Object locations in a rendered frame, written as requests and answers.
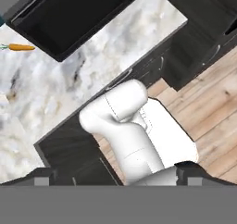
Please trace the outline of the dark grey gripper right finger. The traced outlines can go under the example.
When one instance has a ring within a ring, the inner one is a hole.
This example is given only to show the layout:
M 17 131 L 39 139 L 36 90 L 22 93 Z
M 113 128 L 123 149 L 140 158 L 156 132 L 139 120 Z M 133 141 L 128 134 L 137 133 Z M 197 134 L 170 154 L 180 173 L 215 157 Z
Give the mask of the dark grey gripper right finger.
M 232 182 L 211 176 L 193 161 L 180 162 L 175 167 L 178 177 L 176 183 L 181 186 L 234 186 Z

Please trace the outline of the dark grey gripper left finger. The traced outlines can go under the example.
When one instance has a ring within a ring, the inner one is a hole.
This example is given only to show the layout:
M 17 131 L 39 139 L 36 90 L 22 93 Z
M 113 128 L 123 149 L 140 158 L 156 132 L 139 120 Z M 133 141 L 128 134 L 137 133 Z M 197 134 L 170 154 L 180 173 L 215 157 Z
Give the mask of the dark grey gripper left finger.
M 55 183 L 55 179 L 55 170 L 36 168 L 24 177 L 1 183 L 1 186 L 50 186 Z

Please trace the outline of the dark cabinet run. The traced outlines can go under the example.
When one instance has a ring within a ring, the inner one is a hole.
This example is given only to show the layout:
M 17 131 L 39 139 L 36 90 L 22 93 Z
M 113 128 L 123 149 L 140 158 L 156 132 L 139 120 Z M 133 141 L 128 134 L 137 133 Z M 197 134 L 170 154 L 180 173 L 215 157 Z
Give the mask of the dark cabinet run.
M 169 1 L 188 18 L 188 23 L 130 64 L 128 69 L 132 68 L 132 73 L 125 81 L 134 78 L 150 86 L 164 79 L 179 90 L 237 44 L 237 0 Z M 203 66 L 205 56 L 218 44 L 219 52 Z M 164 66 L 159 70 L 162 56 Z M 53 185 L 116 185 L 100 157 L 119 185 L 122 183 L 95 138 L 81 127 L 77 115 L 41 140 L 37 150 L 43 153 L 47 168 L 56 171 Z

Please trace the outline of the orange carrot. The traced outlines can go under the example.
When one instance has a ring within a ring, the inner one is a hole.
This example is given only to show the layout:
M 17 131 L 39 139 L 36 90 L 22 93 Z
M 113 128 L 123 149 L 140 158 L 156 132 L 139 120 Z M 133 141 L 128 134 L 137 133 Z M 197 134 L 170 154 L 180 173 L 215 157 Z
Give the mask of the orange carrot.
M 32 51 L 35 47 L 26 44 L 0 44 L 0 49 L 9 49 L 11 51 Z

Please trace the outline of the black sink basin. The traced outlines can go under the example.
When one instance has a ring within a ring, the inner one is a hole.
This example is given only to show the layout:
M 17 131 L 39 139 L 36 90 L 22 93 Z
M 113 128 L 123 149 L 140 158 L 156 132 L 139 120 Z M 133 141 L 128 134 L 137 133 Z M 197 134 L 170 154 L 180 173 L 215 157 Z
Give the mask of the black sink basin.
M 6 25 L 58 62 L 64 61 L 135 0 L 18 0 Z

